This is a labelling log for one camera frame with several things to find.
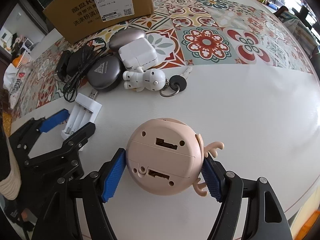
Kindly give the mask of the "white battery charger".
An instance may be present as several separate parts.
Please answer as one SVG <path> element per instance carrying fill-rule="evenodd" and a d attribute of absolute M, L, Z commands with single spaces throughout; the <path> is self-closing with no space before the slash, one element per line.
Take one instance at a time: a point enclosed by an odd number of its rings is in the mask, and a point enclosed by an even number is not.
<path fill-rule="evenodd" d="M 61 131 L 63 140 L 68 139 L 88 122 L 95 123 L 95 120 L 102 108 L 102 104 L 95 99 L 98 91 L 93 89 L 89 96 L 79 93 L 75 98 L 75 105 L 67 120 L 65 129 Z"/>

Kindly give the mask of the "pink round deer toy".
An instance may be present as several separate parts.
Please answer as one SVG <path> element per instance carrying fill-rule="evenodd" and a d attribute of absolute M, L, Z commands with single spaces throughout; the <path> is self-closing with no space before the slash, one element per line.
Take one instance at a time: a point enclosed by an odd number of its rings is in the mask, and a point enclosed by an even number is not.
<path fill-rule="evenodd" d="M 151 119 L 132 133 L 126 164 L 132 179 L 151 194 L 171 196 L 193 187 L 205 197 L 207 184 L 199 177 L 203 162 L 223 148 L 220 141 L 205 145 L 200 134 L 179 120 Z"/>

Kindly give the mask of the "dark round earbuds case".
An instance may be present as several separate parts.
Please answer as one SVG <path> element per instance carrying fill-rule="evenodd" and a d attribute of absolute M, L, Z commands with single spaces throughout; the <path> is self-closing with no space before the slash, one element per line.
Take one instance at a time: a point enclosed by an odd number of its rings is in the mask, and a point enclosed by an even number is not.
<path fill-rule="evenodd" d="M 94 89 L 108 92 L 121 83 L 123 69 L 123 63 L 116 56 L 105 56 L 93 64 L 87 79 Z"/>

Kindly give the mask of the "patterned tissue pack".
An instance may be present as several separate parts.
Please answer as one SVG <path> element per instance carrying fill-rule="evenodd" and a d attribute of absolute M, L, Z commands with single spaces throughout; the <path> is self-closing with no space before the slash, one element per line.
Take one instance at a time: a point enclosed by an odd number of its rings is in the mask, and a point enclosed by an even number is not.
<path fill-rule="evenodd" d="M 3 77 L 3 88 L 9 92 L 9 105 L 14 109 L 20 98 L 22 89 L 33 69 L 31 62 L 26 63 L 20 68 L 16 68 L 12 63 L 5 70 Z"/>

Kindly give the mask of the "basket of oranges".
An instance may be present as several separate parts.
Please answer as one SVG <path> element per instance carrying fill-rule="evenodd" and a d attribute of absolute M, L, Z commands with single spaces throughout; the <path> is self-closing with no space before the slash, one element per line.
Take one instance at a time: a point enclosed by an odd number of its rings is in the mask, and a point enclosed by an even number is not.
<path fill-rule="evenodd" d="M 14 65 L 14 67 L 16 68 L 20 68 L 21 66 L 23 66 L 24 64 L 29 63 L 32 60 L 30 54 L 28 52 L 24 52 L 23 54 L 21 54 L 20 56 L 18 56 L 17 58 L 15 58 L 12 61 L 12 64 Z"/>

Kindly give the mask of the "black round key fob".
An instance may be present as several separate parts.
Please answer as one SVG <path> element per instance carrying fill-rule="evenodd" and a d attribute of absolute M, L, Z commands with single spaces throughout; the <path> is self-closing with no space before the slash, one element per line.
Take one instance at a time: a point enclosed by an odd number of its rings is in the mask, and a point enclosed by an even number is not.
<path fill-rule="evenodd" d="M 187 87 L 187 79 L 189 74 L 193 71 L 193 66 L 189 66 L 182 74 L 173 75 L 169 79 L 165 79 L 164 87 L 159 91 L 160 96 L 170 98 L 183 92 Z"/>

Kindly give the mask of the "white astronaut figurine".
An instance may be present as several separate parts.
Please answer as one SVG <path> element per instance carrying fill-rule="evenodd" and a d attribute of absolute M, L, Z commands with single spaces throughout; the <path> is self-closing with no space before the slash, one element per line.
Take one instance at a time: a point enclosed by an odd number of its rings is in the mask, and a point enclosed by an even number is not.
<path fill-rule="evenodd" d="M 147 69 L 139 71 L 125 71 L 123 73 L 124 88 L 135 89 L 137 92 L 141 92 L 144 89 L 150 91 L 159 91 L 166 84 L 165 73 L 161 69 Z"/>

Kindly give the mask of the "brown cardboard box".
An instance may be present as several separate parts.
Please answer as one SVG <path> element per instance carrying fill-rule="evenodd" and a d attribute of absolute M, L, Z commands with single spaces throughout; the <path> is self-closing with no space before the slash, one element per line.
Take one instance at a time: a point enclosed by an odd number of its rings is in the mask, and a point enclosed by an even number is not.
<path fill-rule="evenodd" d="M 152 0 L 53 0 L 43 11 L 71 44 L 117 23 L 153 12 Z"/>

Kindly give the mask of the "patterned table runner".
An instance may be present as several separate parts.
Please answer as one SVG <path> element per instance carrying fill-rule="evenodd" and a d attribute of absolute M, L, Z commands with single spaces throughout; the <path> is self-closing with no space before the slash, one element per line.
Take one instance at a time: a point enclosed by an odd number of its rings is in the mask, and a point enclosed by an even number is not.
<path fill-rule="evenodd" d="M 93 33 L 77 43 L 60 39 L 20 74 L 12 116 L 18 119 L 63 96 L 55 68 L 64 50 L 111 48 L 119 31 L 146 33 L 161 69 L 204 64 L 261 64 L 310 73 L 311 63 L 285 26 L 266 10 L 227 0 L 155 0 L 154 13 Z"/>

